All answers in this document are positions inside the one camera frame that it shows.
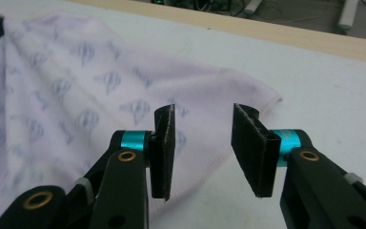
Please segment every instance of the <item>white connector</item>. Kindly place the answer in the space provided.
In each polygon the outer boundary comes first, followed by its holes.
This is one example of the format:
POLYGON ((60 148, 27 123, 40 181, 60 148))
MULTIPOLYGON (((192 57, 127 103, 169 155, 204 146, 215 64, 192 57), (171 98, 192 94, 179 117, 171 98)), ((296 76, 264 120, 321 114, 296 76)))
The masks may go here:
POLYGON ((251 0, 251 2, 246 6, 245 12, 246 14, 254 14, 254 12, 257 10, 258 6, 260 5, 261 0, 251 0))
POLYGON ((344 30, 349 31, 353 27, 353 22, 355 21, 356 11, 357 11, 358 0, 346 0, 343 6, 343 11, 341 12, 340 20, 338 21, 338 26, 344 30))

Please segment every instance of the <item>teal band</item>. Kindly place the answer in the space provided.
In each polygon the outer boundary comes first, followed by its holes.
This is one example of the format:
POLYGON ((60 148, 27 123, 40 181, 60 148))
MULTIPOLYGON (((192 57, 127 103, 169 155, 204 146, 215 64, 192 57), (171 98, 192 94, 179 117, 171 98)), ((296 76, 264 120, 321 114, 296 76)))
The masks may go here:
POLYGON ((281 137, 280 156, 278 158, 277 167, 286 167, 286 155, 289 154, 293 148, 301 147, 301 141, 294 130, 273 130, 273 132, 281 137))
POLYGON ((145 131, 126 131, 121 138, 121 148, 144 152, 145 131))

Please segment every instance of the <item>white cloth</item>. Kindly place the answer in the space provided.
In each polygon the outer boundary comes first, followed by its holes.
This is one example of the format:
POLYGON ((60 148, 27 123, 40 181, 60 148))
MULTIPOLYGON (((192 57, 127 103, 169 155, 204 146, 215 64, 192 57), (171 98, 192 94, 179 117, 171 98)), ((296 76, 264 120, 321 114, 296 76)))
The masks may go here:
POLYGON ((279 99, 244 73, 137 47, 97 19, 6 18, 4 29, 0 216, 35 186, 58 185, 68 192, 107 150, 114 131, 154 130, 153 111, 174 103, 172 196, 166 203, 150 198, 154 216, 233 153, 234 102, 263 114, 279 99))

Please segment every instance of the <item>dark floor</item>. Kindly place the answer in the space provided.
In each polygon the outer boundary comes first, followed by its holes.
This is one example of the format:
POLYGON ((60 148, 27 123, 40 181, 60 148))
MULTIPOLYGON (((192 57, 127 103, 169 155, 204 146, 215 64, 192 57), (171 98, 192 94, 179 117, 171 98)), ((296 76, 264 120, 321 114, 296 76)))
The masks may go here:
POLYGON ((337 27, 344 5, 342 0, 262 0, 257 11, 247 15, 242 10, 249 1, 212 0, 210 3, 209 0, 165 0, 168 5, 180 8, 194 9, 198 5, 199 9, 212 13, 366 39, 366 5, 362 2, 358 4, 353 28, 345 32, 337 27))

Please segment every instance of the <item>blue tape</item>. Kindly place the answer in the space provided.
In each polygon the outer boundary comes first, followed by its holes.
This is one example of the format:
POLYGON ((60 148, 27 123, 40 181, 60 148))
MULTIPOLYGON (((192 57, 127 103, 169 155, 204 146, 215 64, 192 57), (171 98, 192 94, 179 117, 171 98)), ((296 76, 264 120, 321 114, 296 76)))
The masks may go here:
POLYGON ((121 148, 144 152, 145 131, 126 131, 121 138, 121 148))
POLYGON ((301 147, 301 141, 294 130, 273 130, 273 132, 281 137, 280 155, 277 167, 286 167, 286 155, 289 154, 293 148, 301 147))

